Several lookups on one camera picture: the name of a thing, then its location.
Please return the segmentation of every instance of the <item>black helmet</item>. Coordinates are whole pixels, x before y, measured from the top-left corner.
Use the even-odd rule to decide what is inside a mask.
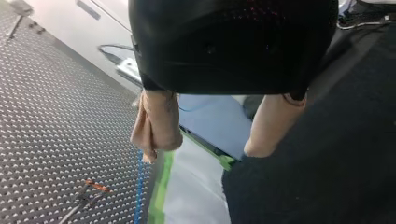
[[[306,88],[335,29],[336,0],[130,0],[142,76],[184,93]]]

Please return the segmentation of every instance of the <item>metal rod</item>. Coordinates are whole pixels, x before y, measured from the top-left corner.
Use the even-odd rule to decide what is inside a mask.
[[[79,203],[76,207],[74,207],[69,213],[67,213],[66,216],[64,216],[64,218],[62,218],[62,220],[59,222],[59,224],[65,224],[67,223],[70,218],[77,213],[80,209],[82,209],[85,206],[85,203]]]
[[[23,19],[23,16],[18,16],[18,18],[15,20],[14,25],[11,27],[9,32],[6,34],[8,39],[14,38],[15,32],[17,31],[18,27],[20,26],[22,19]]]

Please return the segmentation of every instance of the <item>black cable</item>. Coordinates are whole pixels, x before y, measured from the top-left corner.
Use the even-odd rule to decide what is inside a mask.
[[[125,45],[119,45],[119,44],[105,44],[105,45],[100,45],[98,46],[98,50],[105,55],[107,59],[109,59],[111,62],[113,62],[115,65],[119,65],[122,62],[122,58],[118,57],[115,54],[106,52],[104,50],[105,47],[111,47],[111,48],[116,48],[116,49],[127,49],[130,51],[134,52],[134,48],[125,46]]]
[[[130,51],[135,52],[133,47],[125,46],[125,45],[119,45],[119,44],[105,44],[105,45],[99,45],[98,49],[103,50],[104,47],[111,47],[111,48],[116,48],[116,49],[128,49]]]

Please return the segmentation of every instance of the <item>cable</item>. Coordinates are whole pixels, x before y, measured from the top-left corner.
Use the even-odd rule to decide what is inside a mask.
[[[101,51],[103,50],[104,47],[112,47],[116,49],[128,49],[130,51],[135,52],[135,49],[133,47],[125,46],[125,45],[119,45],[119,44],[105,44],[105,45],[99,45],[98,49]]]
[[[180,107],[180,105],[178,106],[178,108],[179,108],[181,111],[184,111],[184,112],[194,112],[194,111],[200,110],[200,109],[202,109],[202,108],[204,108],[204,107],[206,107],[206,106],[208,106],[208,105],[212,105],[213,103],[214,103],[214,102],[212,101],[212,102],[210,102],[210,103],[208,103],[208,104],[201,104],[201,105],[198,105],[198,106],[193,107],[193,108],[191,108],[191,109],[184,109],[184,108]]]

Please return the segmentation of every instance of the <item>blue cable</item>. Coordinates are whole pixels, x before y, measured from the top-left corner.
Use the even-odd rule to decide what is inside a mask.
[[[136,195],[136,209],[134,210],[134,224],[139,224],[139,218],[140,218],[140,210],[141,210],[141,194],[142,194],[142,188],[143,188],[143,178],[144,174],[142,172],[143,170],[143,152],[142,150],[139,150],[137,158],[139,161],[137,162],[138,164],[138,173],[137,173],[137,195]]]

